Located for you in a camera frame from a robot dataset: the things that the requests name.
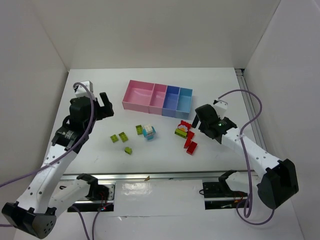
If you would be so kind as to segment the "teal lego piece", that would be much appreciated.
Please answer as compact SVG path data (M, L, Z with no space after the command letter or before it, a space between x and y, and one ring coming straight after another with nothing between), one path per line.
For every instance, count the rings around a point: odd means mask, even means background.
M153 126L151 128L152 128L152 133L147 133L145 128L143 128L143 130L142 130L142 134L146 138L147 141L152 140L156 134L155 128Z

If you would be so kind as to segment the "lime green base brick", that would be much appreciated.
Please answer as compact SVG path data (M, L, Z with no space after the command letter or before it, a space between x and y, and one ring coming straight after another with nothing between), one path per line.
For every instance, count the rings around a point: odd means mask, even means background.
M181 130L181 129L179 129L179 128L176 128L175 131L174 131L174 133L175 133L176 135L184 138L184 139L186 139L186 138L187 138L187 135L188 135L187 132L185 132L185 131L183 131L183 130Z

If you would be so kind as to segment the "red lego brick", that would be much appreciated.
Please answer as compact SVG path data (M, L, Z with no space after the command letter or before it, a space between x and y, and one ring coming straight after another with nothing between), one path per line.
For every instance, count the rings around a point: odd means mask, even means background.
M198 144L194 141L192 141L190 143L190 145L188 146L187 150L186 150L186 153L189 154L189 155L193 155L194 154L194 151L196 150Z
M191 130L187 133L186 141L185 141L185 144L184 144L184 148L185 149L187 149L190 146L194 135L195 134Z

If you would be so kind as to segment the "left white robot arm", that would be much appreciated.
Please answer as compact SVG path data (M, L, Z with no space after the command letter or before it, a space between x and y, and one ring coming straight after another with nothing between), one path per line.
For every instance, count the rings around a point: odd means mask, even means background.
M43 170L35 175L15 202L7 202L2 208L2 214L16 229L44 239L53 230L57 218L78 200L107 201L109 188L86 173L78 175L58 193L54 192L66 169L89 139L95 122L114 115L107 94L101 92L99 95L103 106L96 98L87 96L70 100L69 115L55 132L42 164Z

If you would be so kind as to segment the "small green lego cube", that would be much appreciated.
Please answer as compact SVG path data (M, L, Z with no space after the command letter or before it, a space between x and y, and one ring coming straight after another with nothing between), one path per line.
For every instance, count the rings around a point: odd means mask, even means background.
M125 147L124 151L129 155L131 155L133 152L133 150L130 147Z

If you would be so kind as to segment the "green long lego brick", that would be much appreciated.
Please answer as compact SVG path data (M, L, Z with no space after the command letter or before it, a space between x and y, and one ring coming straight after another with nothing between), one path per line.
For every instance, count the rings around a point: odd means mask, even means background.
M120 139L121 139L121 141L122 141L123 143L125 143L126 141L129 140L128 137L127 137L127 135L126 135L124 132L121 132L121 133L119 133L118 135L119 135L119 137L120 137Z

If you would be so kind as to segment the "green lego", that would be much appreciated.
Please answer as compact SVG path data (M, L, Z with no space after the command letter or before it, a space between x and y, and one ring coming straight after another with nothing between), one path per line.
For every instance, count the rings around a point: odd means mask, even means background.
M135 128L136 128L137 135L142 135L143 134L142 125L136 125Z

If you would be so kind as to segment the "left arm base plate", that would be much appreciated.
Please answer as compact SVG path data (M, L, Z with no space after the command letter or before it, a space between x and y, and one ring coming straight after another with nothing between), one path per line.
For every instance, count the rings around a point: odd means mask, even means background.
M116 185L111 182L104 183L103 185L107 188L107 191L100 190L96 200L90 200L83 197L73 205L81 213L96 213L98 211L113 212Z

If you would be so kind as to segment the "red flower lego figure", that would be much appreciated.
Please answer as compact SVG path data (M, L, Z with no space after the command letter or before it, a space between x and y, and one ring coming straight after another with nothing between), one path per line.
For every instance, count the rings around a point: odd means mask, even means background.
M188 133L190 128L192 127L192 124L187 122L187 121L184 121L184 120L181 120L180 121L180 124L177 126L177 128L183 132L186 132Z

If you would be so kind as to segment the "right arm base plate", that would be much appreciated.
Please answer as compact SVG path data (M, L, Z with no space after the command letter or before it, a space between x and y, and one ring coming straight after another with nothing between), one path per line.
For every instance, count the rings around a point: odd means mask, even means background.
M240 203L240 208L244 207L242 201L246 200L248 194L242 191L233 191L227 186L226 180L234 173L235 170L229 170L218 177L217 181L203 182L199 194L204 197L205 210L218 209L235 209Z

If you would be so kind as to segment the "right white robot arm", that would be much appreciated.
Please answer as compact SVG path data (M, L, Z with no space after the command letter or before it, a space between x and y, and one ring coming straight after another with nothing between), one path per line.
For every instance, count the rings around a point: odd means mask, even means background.
M224 192L249 194L256 189L264 205L275 210L299 191L296 167L291 160L280 160L266 152L243 135L229 118L220 118L210 104L196 108L195 113L192 127L239 156L248 158L250 168L258 175L249 179L247 174L229 170L218 178Z

